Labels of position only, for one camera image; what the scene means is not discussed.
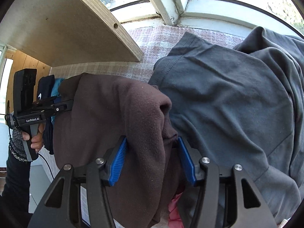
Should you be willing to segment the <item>black knit sleeve forearm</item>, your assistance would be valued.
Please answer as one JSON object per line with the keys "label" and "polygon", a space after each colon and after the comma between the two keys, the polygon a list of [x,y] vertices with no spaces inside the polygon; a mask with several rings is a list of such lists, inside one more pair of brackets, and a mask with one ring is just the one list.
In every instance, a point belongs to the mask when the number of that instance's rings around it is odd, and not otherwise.
{"label": "black knit sleeve forearm", "polygon": [[1,194],[1,227],[28,227],[30,162],[23,147],[22,132],[13,130],[9,141],[7,176]]}

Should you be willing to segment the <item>left hand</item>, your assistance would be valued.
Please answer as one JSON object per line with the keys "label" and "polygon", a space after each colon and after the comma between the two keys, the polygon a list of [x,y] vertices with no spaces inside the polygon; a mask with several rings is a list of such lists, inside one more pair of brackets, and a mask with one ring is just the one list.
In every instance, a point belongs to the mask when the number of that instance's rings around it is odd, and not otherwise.
{"label": "left hand", "polygon": [[35,150],[36,153],[38,153],[43,145],[43,132],[45,129],[45,124],[40,123],[38,124],[37,128],[35,128],[36,135],[33,135],[32,138],[30,139],[30,135],[24,131],[22,131],[22,138],[24,141],[29,141],[31,140],[31,148]]}

